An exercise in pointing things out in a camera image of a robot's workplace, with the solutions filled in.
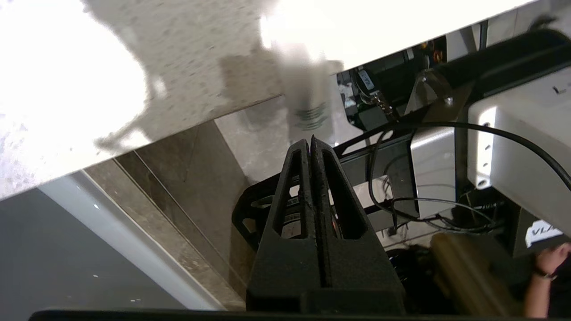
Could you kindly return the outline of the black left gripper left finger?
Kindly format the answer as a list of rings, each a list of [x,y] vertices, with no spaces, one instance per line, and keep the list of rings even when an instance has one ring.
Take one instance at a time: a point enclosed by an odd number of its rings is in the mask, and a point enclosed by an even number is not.
[[[301,238],[282,237],[291,179],[300,179]],[[299,311],[300,299],[322,286],[306,140],[293,144],[285,157],[247,287],[248,311]]]

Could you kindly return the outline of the person's hand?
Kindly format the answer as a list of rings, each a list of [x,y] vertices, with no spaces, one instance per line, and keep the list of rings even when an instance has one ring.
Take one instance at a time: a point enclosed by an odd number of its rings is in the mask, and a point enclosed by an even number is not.
[[[547,248],[537,254],[535,260],[536,274],[546,279],[555,279],[557,269],[569,256],[571,245],[561,244],[558,247]]]

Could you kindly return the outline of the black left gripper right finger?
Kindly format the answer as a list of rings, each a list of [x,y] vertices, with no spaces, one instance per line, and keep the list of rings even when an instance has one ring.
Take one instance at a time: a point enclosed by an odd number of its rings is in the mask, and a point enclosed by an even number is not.
[[[316,313],[405,313],[402,284],[334,150],[311,140],[312,195],[321,287]]]

